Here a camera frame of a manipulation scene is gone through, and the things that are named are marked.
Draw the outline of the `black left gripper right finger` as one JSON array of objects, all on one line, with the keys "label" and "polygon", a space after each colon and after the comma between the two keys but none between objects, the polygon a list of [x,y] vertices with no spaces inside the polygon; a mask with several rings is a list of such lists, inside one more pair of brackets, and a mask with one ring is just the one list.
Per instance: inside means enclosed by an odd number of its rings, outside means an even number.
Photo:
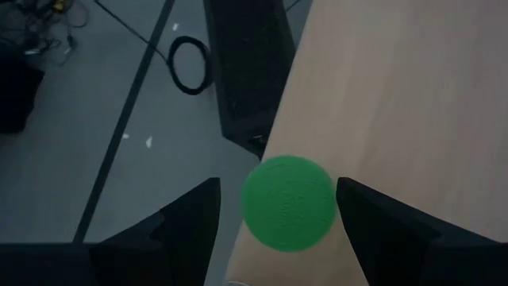
[{"label": "black left gripper right finger", "polygon": [[419,285],[431,241],[440,233],[419,210],[347,177],[336,200],[348,239],[370,285]]}]

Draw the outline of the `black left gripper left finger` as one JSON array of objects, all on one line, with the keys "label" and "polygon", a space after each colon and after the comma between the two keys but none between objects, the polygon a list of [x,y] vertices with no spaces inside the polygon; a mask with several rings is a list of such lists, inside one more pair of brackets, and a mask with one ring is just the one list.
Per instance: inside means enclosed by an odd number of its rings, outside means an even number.
[{"label": "black left gripper left finger", "polygon": [[164,221],[150,234],[169,260],[171,285],[203,285],[219,226],[221,181],[210,177],[160,209]]}]

